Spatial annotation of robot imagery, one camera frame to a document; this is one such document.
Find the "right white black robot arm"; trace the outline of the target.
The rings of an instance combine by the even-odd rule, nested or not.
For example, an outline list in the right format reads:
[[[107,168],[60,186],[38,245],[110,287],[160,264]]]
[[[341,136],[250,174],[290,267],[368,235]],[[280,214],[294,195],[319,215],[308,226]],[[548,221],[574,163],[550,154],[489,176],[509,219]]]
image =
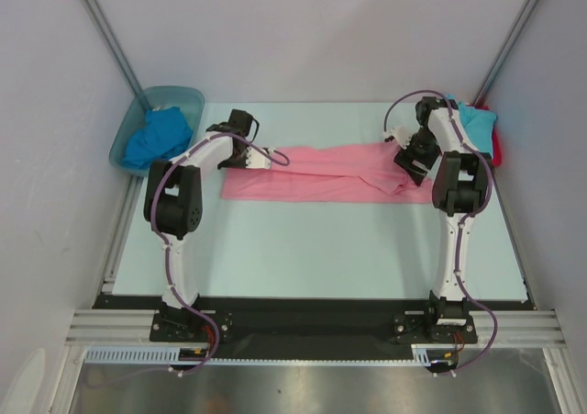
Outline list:
[[[394,128],[386,139],[398,144],[394,163],[416,185],[437,167],[431,198],[441,221],[440,252],[423,330],[430,340],[445,341],[456,329],[471,327],[469,310],[480,305],[466,288],[467,250],[473,220],[491,199],[492,158],[469,139],[456,101],[431,90],[410,95],[422,96],[415,105],[417,132]]]

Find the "pink t shirt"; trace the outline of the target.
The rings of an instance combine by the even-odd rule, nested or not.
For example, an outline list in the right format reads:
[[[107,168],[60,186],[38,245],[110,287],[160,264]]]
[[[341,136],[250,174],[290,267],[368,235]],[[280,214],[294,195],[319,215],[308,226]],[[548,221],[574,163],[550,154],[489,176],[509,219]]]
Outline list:
[[[287,166],[229,169],[221,197],[226,200],[428,204],[432,182],[417,185],[393,159],[401,148],[370,143],[328,149],[283,148]]]

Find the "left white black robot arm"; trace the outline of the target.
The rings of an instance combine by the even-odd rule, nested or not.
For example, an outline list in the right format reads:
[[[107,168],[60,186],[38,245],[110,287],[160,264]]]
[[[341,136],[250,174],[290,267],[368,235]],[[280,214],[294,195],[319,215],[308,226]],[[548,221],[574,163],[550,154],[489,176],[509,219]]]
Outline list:
[[[194,276],[188,272],[184,248],[204,214],[205,178],[221,169],[268,169],[267,149],[252,143],[260,124],[250,113],[234,109],[228,120],[208,127],[204,137],[169,160],[151,164],[143,213],[162,241],[166,290],[162,302],[177,308],[171,329],[181,339],[196,338],[202,317],[187,308],[199,297]]]

